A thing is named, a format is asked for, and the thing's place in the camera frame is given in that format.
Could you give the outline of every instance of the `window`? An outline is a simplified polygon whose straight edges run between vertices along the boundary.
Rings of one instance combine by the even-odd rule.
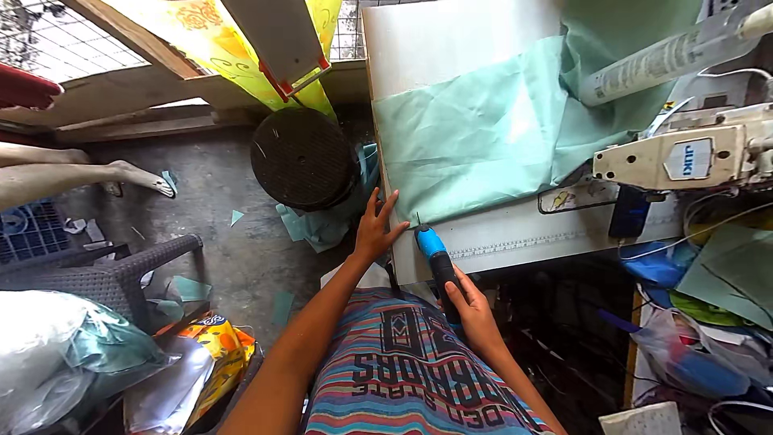
[[[343,0],[330,48],[330,60],[365,59],[362,8],[434,0]]]
[[[0,0],[0,62],[57,83],[148,64],[55,0]]]

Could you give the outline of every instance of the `spray can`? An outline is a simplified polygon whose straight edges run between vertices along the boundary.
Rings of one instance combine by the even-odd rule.
[[[596,106],[741,57],[773,32],[773,4],[751,14],[746,2],[704,19],[585,77],[579,98]]]

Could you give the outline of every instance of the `striped shirt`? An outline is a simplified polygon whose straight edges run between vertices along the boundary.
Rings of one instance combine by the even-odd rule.
[[[356,289],[300,433],[550,432],[422,299]]]

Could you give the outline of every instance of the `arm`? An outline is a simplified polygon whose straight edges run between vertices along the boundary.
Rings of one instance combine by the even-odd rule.
[[[512,358],[491,314],[488,300],[456,265],[454,265],[454,271],[467,295],[467,300],[451,282],[445,283],[445,291],[459,310],[461,324],[469,339],[470,348],[491,366],[507,386],[550,426],[550,429],[559,435],[567,435],[567,431],[526,377],[526,373]]]
[[[397,191],[377,214],[378,192],[377,187],[370,195],[359,222],[354,253],[285,328],[218,431],[220,435],[280,434],[297,430],[303,398],[352,292],[370,264],[408,228],[408,222],[403,222],[384,234]]]

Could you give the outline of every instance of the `wire mesh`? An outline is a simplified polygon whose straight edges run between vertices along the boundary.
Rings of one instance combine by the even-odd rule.
[[[330,60],[365,59],[363,8],[434,0],[342,0],[338,25],[330,48]]]
[[[0,0],[0,63],[60,83],[148,62],[56,0]]]
[[[20,262],[70,247],[70,237],[50,199],[0,212],[0,264]]]

